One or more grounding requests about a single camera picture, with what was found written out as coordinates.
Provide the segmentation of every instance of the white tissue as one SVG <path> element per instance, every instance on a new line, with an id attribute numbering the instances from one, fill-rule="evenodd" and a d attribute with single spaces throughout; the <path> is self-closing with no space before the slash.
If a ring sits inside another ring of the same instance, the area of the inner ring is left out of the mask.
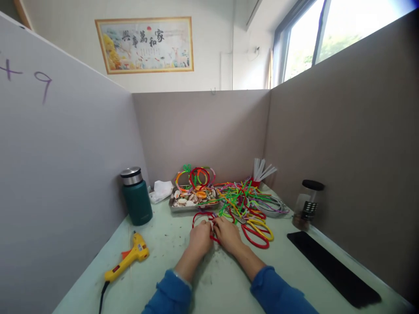
<path id="1" fill-rule="evenodd" d="M 172 190 L 173 184 L 171 181 L 156 181 L 154 183 L 154 191 L 149 194 L 151 202 L 157 204 L 163 201 L 166 197 L 170 196 Z"/>

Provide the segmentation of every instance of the person's left hand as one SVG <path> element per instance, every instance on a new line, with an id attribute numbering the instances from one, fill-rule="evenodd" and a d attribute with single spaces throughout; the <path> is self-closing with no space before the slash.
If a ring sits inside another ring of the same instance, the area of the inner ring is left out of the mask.
<path id="1" fill-rule="evenodd" d="M 202 220 L 191 230 L 188 250 L 201 256 L 207 254 L 213 246 L 212 232 L 211 222 Z"/>

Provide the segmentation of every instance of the light green desk surface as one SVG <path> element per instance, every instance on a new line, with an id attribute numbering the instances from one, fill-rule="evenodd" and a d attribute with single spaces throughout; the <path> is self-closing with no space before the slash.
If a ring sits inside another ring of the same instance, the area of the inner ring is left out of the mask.
<path id="1" fill-rule="evenodd" d="M 273 194 L 264 187 L 265 192 Z M 192 217 L 195 214 L 172 214 L 168 200 L 153 205 L 153 219 L 134 227 L 126 218 L 96 258 L 62 299 L 54 314 L 98 313 L 104 273 L 121 261 L 121 252 L 131 249 L 133 231 L 141 233 L 150 248 L 150 256 L 142 263 L 134 262 L 115 282 L 109 285 L 103 302 L 103 314 L 138 314 L 153 296 L 156 283 L 167 269 L 173 268 L 189 243 Z M 357 263 L 319 231 L 309 234 L 346 267 L 376 290 L 382 302 L 358 310 L 350 305 L 327 279 L 300 253 L 286 237 L 297 232 L 291 223 L 292 212 L 284 218 L 268 218 L 275 239 L 267 250 L 258 249 L 242 239 L 292 287 L 300 289 L 320 313 L 404 313 L 411 308 L 400 295 Z M 193 289 L 193 313 L 263 313 L 252 297 L 250 282 L 234 258 L 215 243 L 199 267 Z"/>

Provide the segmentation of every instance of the framed picture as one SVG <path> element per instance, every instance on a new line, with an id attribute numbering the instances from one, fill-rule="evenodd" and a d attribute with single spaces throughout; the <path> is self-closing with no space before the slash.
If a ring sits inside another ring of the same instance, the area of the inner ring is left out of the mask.
<path id="1" fill-rule="evenodd" d="M 108 74 L 193 71 L 191 17 L 95 23 Z"/>

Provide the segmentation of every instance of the blue sleeve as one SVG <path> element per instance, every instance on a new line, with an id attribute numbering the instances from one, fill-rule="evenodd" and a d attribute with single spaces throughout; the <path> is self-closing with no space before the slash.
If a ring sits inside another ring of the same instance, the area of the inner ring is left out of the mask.
<path id="1" fill-rule="evenodd" d="M 173 270 L 167 270 L 143 314 L 186 314 L 191 303 L 191 288 Z"/>
<path id="2" fill-rule="evenodd" d="M 287 284 L 271 266 L 258 272 L 250 291 L 267 314 L 317 313 L 304 294 Z"/>

